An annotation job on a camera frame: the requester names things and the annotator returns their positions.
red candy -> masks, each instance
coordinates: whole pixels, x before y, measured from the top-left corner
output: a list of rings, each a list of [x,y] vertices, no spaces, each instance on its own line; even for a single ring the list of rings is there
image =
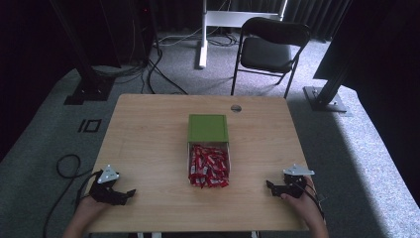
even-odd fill
[[[227,153],[219,148],[194,145],[191,151],[190,183],[203,188],[229,185]]]

black chair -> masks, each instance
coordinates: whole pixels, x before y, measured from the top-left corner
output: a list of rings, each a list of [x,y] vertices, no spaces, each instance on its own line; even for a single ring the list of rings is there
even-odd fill
[[[245,37],[244,34],[250,34],[250,37]],[[309,40],[310,29],[303,24],[280,22],[261,17],[248,20],[241,30],[231,95],[234,95],[238,71],[279,76],[280,80],[275,85],[279,85],[291,71],[284,92],[284,98],[286,98],[300,53]],[[297,47],[294,57],[290,46]]]

stand base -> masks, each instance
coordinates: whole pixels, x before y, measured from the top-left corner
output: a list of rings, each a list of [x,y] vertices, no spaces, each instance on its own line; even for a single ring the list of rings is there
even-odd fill
[[[305,86],[303,91],[305,92],[306,98],[311,104],[312,110],[314,111],[327,111],[327,112],[340,112],[343,114],[351,115],[349,109],[343,104],[339,94],[334,96],[333,100],[328,105],[320,105],[317,103],[317,96],[322,90],[322,87]]]
[[[97,88],[92,89],[86,80],[81,79],[73,95],[67,96],[64,105],[83,105],[84,101],[106,101],[108,100],[115,78],[101,77],[101,83]]]
[[[200,68],[205,68],[207,65],[207,41],[202,42],[201,50],[200,50],[200,62],[198,66]]]

person's arm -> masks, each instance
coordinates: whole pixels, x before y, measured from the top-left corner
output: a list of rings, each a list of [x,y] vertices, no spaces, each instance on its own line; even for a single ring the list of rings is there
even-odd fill
[[[77,206],[76,212],[70,220],[70,223],[65,228],[62,238],[80,238],[87,226],[95,220],[99,214],[110,207],[110,204],[97,202],[91,196],[81,199]]]
[[[313,182],[310,178],[305,177],[308,185],[313,186]],[[309,193],[313,193],[313,190],[306,187],[306,190]],[[315,204],[315,202],[303,192],[299,198],[295,198],[288,194],[281,194],[280,197],[284,199],[288,204],[290,204],[299,216],[305,221],[306,225],[308,226],[312,238],[328,238],[328,230],[327,226],[325,225],[325,221]]]

chair seat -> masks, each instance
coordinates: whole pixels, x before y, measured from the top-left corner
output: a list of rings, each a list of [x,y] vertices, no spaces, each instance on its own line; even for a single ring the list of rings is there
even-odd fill
[[[287,73],[292,68],[289,45],[270,43],[261,38],[246,38],[241,65],[247,68]]]

